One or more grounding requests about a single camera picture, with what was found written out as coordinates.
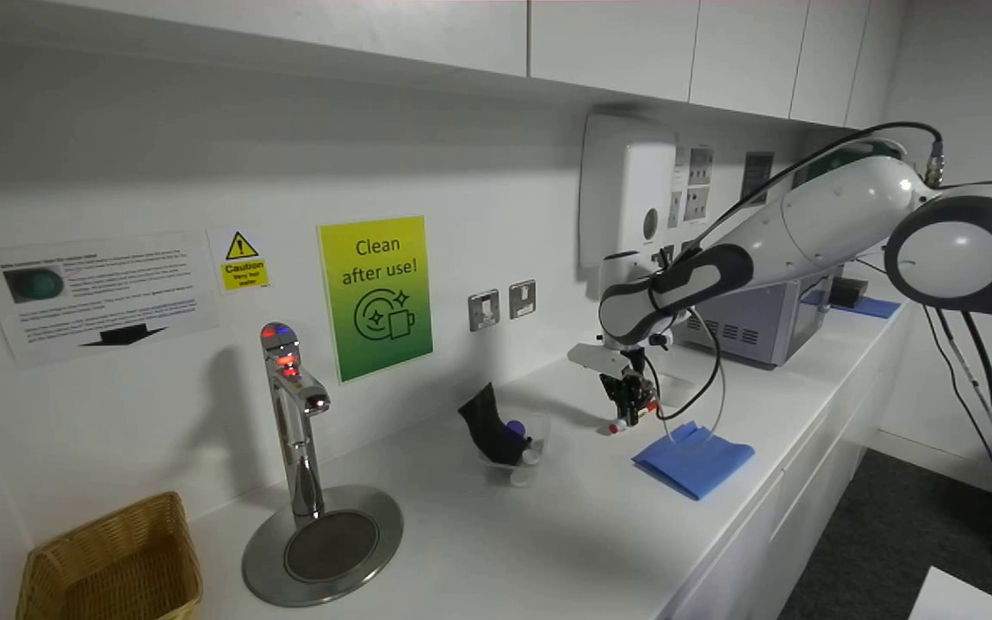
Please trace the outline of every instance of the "cabinet door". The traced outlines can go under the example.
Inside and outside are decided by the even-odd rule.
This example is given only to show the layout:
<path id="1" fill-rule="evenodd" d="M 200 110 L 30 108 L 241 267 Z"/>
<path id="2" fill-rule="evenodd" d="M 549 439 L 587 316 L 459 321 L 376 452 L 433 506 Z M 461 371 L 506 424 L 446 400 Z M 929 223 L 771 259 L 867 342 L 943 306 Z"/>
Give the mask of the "cabinet door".
<path id="1" fill-rule="evenodd" d="M 808 0 L 794 118 L 843 123 L 867 26 L 864 0 Z"/>
<path id="2" fill-rule="evenodd" d="M 732 541 L 713 554 L 713 565 L 706 576 L 680 591 L 666 611 L 661 620 L 717 620 L 717 618 L 748 618 L 756 600 L 756 587 L 764 568 L 764 546 L 771 539 L 771 528 L 781 513 L 775 480 L 767 483 L 771 494 L 763 497 L 763 503 L 751 509 L 751 518 L 732 533 Z"/>
<path id="3" fill-rule="evenodd" d="M 818 467 L 805 490 L 795 497 L 764 546 L 764 568 L 756 584 L 758 606 L 748 611 L 748 620 L 775 620 L 781 612 L 860 459 L 860 445 L 836 440 Z"/>
<path id="4" fill-rule="evenodd" d="M 526 0 L 55 0 L 239 35 L 526 77 Z"/>
<path id="5" fill-rule="evenodd" d="M 689 99 L 698 0 L 534 0 L 532 77 Z"/>
<path id="6" fill-rule="evenodd" d="M 884 92 L 892 82 L 905 0 L 872 0 L 860 63 L 853 68 L 849 129 L 880 123 L 884 113 Z"/>
<path id="7" fill-rule="evenodd" d="M 788 118 L 805 0 L 702 0 L 691 99 Z"/>

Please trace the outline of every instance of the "drip tray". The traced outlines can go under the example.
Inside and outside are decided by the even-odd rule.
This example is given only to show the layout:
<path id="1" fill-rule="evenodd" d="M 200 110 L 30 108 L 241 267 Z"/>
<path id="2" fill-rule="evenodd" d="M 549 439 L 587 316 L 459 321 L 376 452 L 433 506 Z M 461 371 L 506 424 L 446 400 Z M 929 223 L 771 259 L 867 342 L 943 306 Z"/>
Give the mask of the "drip tray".
<path id="1" fill-rule="evenodd" d="M 368 487 L 325 490 L 325 518 L 294 522 L 281 506 L 248 552 L 248 591 L 276 606 L 320 606 L 373 584 L 396 554 L 404 518 L 392 497 Z"/>

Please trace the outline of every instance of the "robotic arm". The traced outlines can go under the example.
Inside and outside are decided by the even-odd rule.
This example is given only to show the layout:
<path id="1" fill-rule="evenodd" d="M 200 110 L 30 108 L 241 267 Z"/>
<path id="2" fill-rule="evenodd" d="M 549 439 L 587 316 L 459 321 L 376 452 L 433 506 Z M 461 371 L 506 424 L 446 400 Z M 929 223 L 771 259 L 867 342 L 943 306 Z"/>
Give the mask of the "robotic arm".
<path id="1" fill-rule="evenodd" d="M 635 424 L 652 400 L 641 345 L 683 311 L 842 267 L 881 238 L 884 273 L 908 301 L 992 314 L 992 182 L 929 187 L 904 160 L 867 154 L 751 211 L 709 249 L 611 288 L 598 301 L 602 347 L 579 345 L 567 358 L 595 369 Z"/>
<path id="2" fill-rule="evenodd" d="M 702 301 L 775 288 L 836 267 L 881 243 L 929 190 L 890 154 L 835 168 L 756 211 L 706 251 L 689 251 L 661 275 L 602 293 L 602 335 L 637 345 Z"/>

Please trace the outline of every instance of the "wall socket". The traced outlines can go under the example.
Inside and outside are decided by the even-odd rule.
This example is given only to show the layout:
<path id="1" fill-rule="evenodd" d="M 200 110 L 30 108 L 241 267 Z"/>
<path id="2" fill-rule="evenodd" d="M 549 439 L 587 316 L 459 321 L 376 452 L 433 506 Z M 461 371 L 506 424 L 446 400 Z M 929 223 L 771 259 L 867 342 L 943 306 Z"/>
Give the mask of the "wall socket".
<path id="1" fill-rule="evenodd" d="M 506 314 L 517 321 L 524 314 L 534 314 L 537 311 L 537 288 L 534 280 L 524 280 L 524 282 L 515 282 L 506 291 Z"/>
<path id="2" fill-rule="evenodd" d="M 487 331 L 500 325 L 500 291 L 467 298 L 467 331 Z"/>

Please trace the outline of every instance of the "grey floor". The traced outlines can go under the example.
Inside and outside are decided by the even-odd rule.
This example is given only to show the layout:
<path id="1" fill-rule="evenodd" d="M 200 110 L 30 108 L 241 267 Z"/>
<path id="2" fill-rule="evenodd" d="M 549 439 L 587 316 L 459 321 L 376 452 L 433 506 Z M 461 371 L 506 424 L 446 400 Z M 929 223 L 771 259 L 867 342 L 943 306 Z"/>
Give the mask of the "grey floor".
<path id="1" fill-rule="evenodd" d="M 785 620 L 904 620 L 936 565 L 992 593 L 992 494 L 867 452 Z"/>

